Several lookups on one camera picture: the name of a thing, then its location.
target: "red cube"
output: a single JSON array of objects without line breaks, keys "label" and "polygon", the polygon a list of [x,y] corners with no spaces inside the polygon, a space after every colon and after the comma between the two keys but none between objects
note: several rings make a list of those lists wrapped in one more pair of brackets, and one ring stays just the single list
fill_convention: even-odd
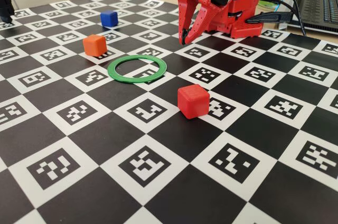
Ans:
[{"label": "red cube", "polygon": [[177,105],[187,119],[208,114],[209,101],[210,94],[198,84],[178,90]]}]

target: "laptop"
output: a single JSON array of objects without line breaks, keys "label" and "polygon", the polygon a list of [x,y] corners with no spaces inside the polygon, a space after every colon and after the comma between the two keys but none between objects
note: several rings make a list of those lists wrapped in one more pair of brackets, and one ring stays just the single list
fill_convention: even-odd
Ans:
[{"label": "laptop", "polygon": [[[306,29],[338,35],[338,0],[297,0]],[[294,16],[289,24],[299,27]]]}]

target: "black device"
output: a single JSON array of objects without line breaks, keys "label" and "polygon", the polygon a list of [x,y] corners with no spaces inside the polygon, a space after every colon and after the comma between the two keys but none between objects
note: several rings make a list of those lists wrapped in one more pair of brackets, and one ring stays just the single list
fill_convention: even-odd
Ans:
[{"label": "black device", "polygon": [[0,17],[5,23],[12,22],[11,15],[14,15],[12,0],[0,0]]}]

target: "checkerboard mat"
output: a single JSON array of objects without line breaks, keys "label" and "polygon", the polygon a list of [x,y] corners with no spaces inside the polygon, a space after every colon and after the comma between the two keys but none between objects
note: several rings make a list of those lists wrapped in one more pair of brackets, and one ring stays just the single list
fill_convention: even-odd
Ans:
[{"label": "checkerboard mat", "polygon": [[[118,26],[102,27],[105,10]],[[0,23],[1,224],[337,222],[338,45],[264,29],[181,46],[177,23],[157,0],[63,1]],[[91,34],[107,40],[97,58]],[[166,74],[108,76],[132,54]],[[193,83],[210,111],[187,120],[177,89]]]}]

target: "red robot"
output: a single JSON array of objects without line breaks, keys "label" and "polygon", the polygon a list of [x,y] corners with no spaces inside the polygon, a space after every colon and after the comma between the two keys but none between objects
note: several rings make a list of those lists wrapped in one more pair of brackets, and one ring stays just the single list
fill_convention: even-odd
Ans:
[{"label": "red robot", "polygon": [[[259,0],[178,0],[180,43],[188,44],[203,31],[221,31],[232,38],[260,35],[263,24],[249,24]],[[191,26],[198,4],[201,8]]]}]

